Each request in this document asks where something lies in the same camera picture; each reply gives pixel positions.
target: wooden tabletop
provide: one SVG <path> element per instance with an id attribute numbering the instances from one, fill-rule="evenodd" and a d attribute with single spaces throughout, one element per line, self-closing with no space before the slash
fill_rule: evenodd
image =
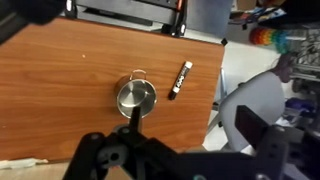
<path id="1" fill-rule="evenodd" d="M 0 160 L 72 157 L 89 132 L 128 120 L 114 87 L 143 69 L 158 102 L 143 134 L 174 149 L 202 144 L 224 48 L 118 27 L 57 19 L 29 26 L 0 47 Z M 185 61 L 194 66 L 175 101 L 167 96 Z"/>

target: stainless steel pot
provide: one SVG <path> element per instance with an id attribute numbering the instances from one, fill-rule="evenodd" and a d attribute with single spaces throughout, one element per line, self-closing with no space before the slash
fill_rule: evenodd
<path id="1" fill-rule="evenodd" d="M 142 74 L 144 79 L 139 78 L 138 74 Z M 140 69 L 121 78 L 116 85 L 115 92 L 118 109 L 127 118 L 131 117 L 133 108 L 137 106 L 141 107 L 142 118 L 147 116 L 157 102 L 154 86 L 147 81 L 147 73 Z"/>

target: black marker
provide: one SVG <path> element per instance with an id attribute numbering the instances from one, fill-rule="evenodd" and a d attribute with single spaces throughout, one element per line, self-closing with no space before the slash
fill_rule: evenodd
<path id="1" fill-rule="evenodd" d="M 174 86 L 169 94 L 169 100 L 174 100 L 176 98 L 177 94 L 180 91 L 182 83 L 183 83 L 184 79 L 187 77 L 187 74 L 190 71 L 192 65 L 193 65 L 192 62 L 190 62 L 190 61 L 186 61 L 184 63 L 184 66 L 181 69 L 179 76 L 176 80 L 176 83 L 174 84 Z"/>

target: pot handle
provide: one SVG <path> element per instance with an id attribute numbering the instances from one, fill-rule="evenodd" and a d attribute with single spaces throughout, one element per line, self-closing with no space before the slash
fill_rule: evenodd
<path id="1" fill-rule="evenodd" d="M 131 75 L 130 75 L 130 81 L 133 80 L 133 75 L 136 73 L 143 73 L 144 74 L 144 80 L 147 80 L 147 72 L 145 72 L 144 70 L 141 69 L 137 69 L 132 71 Z"/>

